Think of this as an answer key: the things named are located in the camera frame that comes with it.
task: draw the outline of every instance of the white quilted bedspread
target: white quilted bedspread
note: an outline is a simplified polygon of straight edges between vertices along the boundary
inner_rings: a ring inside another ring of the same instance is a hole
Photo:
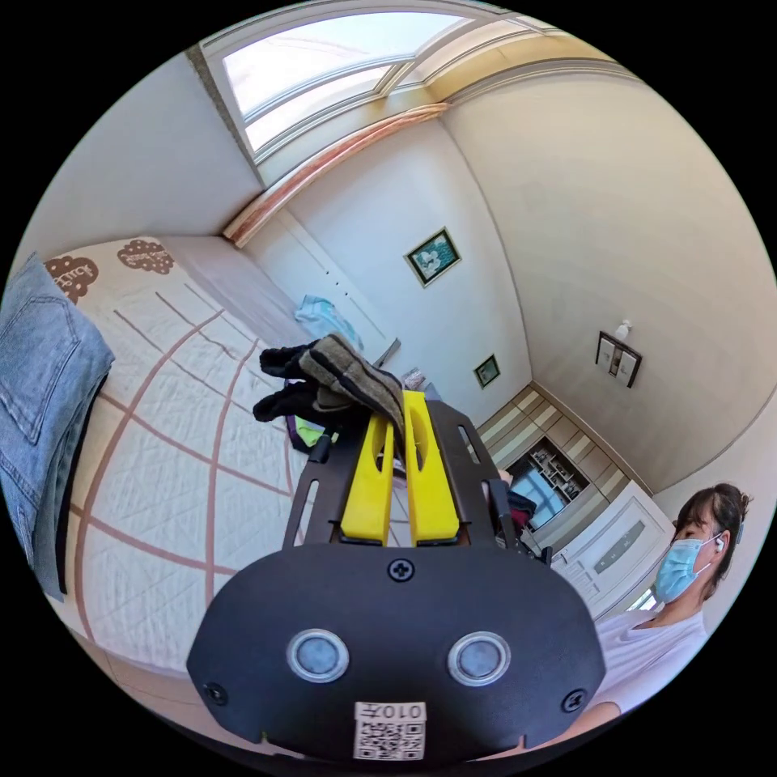
[[[183,672],[215,593],[281,547],[305,457],[282,419],[258,423],[251,408],[282,381],[259,368],[261,338],[155,238],[46,266],[116,355],[76,470],[68,594],[52,605],[103,649]],[[404,496],[393,545],[410,541]]]

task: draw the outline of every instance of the woman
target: woman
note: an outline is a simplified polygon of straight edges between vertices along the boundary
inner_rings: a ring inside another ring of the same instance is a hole
[[[658,571],[661,609],[631,611],[597,623],[606,673],[583,713],[560,737],[533,748],[521,743],[488,758],[577,737],[634,709],[673,680],[707,640],[702,605],[731,565],[748,503],[749,497],[728,483],[694,494],[680,510]]]

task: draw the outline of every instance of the screw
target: screw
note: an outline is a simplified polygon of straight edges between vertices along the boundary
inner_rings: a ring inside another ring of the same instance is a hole
[[[415,573],[413,562],[397,558],[388,565],[388,576],[397,583],[406,583]]]
[[[218,704],[223,707],[227,703],[227,692],[215,682],[207,682],[205,684],[205,692],[208,694],[208,698],[213,704]]]
[[[561,702],[561,708],[565,712],[575,712],[579,710],[584,704],[588,694],[582,689],[578,688],[573,690],[567,697]]]

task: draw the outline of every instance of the green object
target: green object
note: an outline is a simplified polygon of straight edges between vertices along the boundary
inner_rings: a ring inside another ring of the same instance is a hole
[[[309,448],[312,448],[318,442],[318,438],[324,434],[324,430],[318,424],[305,421],[299,415],[294,417],[294,423],[297,428],[297,434]],[[332,442],[336,443],[337,441],[338,436],[334,435]]]

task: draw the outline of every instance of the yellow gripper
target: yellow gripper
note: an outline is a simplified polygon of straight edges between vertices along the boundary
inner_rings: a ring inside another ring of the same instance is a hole
[[[459,517],[437,447],[427,400],[419,391],[405,391],[404,398],[410,539],[413,545],[454,541],[459,531]]]
[[[383,467],[377,459],[383,450]],[[391,518],[391,482],[394,463],[394,427],[373,414],[367,427],[340,529],[352,540],[386,545]]]
[[[419,542],[453,542],[459,531],[459,518],[426,398],[422,392],[405,391],[404,400],[410,539],[414,546]],[[383,465],[379,468],[381,451]],[[387,545],[393,461],[393,426],[385,417],[373,414],[340,523],[345,537]]]

